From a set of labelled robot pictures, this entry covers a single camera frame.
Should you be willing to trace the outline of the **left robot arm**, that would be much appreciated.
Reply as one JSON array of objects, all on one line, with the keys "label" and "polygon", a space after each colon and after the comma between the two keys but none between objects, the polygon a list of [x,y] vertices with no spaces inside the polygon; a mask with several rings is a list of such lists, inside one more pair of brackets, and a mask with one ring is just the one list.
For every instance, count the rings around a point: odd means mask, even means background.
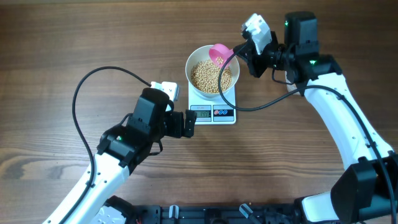
[{"label": "left robot arm", "polygon": [[133,113],[103,133],[87,170],[46,223],[89,223],[134,169],[153,155],[153,144],[164,136],[192,137],[196,112],[167,109],[173,105],[163,91],[143,89]]}]

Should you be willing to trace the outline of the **pink plastic scoop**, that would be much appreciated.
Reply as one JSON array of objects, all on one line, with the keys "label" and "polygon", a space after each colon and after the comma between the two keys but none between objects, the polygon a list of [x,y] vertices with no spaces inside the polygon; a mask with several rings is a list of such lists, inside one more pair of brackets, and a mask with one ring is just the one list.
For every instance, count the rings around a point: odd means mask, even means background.
[{"label": "pink plastic scoop", "polygon": [[[209,57],[210,57],[211,61],[215,65],[217,65],[221,68],[225,64],[227,59],[229,59],[230,56],[232,56],[234,54],[234,51],[233,51],[233,49],[227,48],[227,46],[225,46],[223,44],[215,44],[209,49],[208,53],[209,53]],[[222,57],[224,60],[224,64],[218,65],[216,63],[217,57]]]}]

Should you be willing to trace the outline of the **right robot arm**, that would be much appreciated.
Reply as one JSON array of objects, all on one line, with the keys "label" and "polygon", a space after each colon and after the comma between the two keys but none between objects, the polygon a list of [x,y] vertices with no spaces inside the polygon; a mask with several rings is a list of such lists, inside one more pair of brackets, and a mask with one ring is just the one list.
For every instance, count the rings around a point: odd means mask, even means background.
[{"label": "right robot arm", "polygon": [[360,223],[391,216],[397,222],[397,154],[355,102],[343,71],[320,53],[317,18],[308,11],[285,15],[284,42],[259,14],[242,26],[245,42],[234,54],[254,77],[283,70],[286,84],[316,109],[340,152],[344,172],[331,190],[295,201],[300,223]]}]

